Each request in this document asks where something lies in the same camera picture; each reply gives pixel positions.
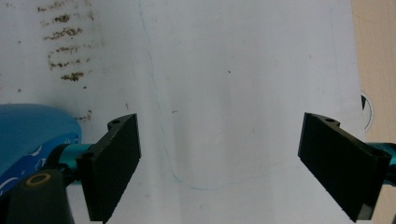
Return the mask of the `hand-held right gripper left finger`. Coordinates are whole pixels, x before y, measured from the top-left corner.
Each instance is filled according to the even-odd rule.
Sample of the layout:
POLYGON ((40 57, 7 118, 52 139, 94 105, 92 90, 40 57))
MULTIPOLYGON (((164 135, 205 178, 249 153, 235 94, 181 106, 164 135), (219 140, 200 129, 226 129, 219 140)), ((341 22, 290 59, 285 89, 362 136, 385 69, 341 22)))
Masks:
POLYGON ((111 120, 94 144, 61 144, 49 154, 49 166, 65 183, 81 184, 91 221, 107 223, 140 161, 137 115, 111 120))

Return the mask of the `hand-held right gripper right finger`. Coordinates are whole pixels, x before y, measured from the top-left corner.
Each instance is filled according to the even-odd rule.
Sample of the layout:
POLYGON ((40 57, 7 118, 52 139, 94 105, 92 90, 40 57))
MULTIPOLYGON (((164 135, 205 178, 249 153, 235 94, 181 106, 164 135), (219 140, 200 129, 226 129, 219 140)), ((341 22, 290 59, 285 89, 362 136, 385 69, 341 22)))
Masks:
POLYGON ((372 218, 381 188, 396 187, 396 144, 364 143, 321 115, 304 115, 298 156, 356 222, 372 218))

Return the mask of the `round black-white sticker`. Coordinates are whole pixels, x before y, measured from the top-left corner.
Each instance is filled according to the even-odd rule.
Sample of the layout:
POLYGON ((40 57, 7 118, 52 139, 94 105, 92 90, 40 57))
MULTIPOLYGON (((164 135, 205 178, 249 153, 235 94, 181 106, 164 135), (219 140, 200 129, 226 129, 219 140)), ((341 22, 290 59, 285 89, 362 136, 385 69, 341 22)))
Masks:
POLYGON ((363 115, 363 128, 367 133, 373 124, 375 112, 372 100, 364 91, 361 91, 361 107, 363 115))

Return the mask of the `blue round container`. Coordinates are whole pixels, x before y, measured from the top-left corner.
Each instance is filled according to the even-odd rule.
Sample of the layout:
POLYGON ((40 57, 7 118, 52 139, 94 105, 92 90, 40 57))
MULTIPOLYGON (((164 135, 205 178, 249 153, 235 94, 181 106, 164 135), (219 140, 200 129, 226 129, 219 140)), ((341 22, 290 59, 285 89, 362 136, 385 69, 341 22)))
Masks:
POLYGON ((0 196, 41 169, 53 149, 81 140, 78 122, 60 109, 0 105, 0 196))

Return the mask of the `white paper sheet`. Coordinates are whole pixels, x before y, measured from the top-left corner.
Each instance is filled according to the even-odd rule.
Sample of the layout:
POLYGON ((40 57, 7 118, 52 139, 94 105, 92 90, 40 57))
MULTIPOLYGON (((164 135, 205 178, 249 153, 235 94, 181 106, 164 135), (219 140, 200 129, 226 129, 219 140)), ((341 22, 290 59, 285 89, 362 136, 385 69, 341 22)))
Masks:
POLYGON ((350 0, 0 0, 0 104, 96 142, 138 116, 108 224, 353 224, 302 164, 304 114, 363 137, 350 0))

